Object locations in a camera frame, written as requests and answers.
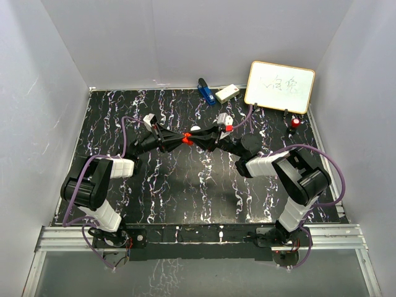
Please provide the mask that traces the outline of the red earbud charging case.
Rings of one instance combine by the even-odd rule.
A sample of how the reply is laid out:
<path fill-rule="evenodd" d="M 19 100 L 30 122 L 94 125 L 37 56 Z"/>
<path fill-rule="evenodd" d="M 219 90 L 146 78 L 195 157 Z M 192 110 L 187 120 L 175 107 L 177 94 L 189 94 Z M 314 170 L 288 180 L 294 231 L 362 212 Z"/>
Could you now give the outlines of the red earbud charging case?
<path fill-rule="evenodd" d="M 189 132 L 184 133 L 184 137 L 182 139 L 182 143 L 187 145 L 193 145 L 193 141 L 190 139 L 191 134 Z"/>

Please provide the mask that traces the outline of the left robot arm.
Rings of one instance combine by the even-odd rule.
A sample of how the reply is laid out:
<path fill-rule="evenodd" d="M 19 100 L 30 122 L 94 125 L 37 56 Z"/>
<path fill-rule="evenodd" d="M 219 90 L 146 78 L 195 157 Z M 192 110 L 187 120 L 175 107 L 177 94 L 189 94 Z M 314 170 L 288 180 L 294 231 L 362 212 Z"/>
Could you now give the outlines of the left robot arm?
<path fill-rule="evenodd" d="M 70 206 L 85 213 L 90 224 L 89 233 L 114 247 L 123 247 L 128 241 L 125 222 L 106 199 L 111 179 L 130 178 L 139 173 L 139 156 L 151 150 L 170 152 L 181 144 L 188 144 L 190 133 L 175 133 L 158 123 L 146 125 L 148 133 L 139 140 L 128 138 L 123 130 L 123 144 L 117 155 L 77 157 L 61 187 L 61 198 Z"/>

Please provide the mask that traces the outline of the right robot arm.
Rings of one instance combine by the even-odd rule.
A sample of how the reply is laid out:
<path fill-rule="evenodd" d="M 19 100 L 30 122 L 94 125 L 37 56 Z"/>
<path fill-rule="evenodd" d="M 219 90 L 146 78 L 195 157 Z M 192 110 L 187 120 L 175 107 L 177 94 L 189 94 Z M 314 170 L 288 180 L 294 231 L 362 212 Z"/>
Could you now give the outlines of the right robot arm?
<path fill-rule="evenodd" d="M 247 133 L 237 139 L 217 125 L 185 133 L 185 142 L 208 152 L 218 148 L 238 156 L 235 166 L 245 178 L 278 177 L 288 194 L 287 202 L 275 226 L 263 235 L 255 235 L 255 239 L 268 243 L 288 246 L 296 241 L 304 216 L 331 185 L 328 172 L 302 146 L 264 157 L 260 154 L 260 135 Z"/>

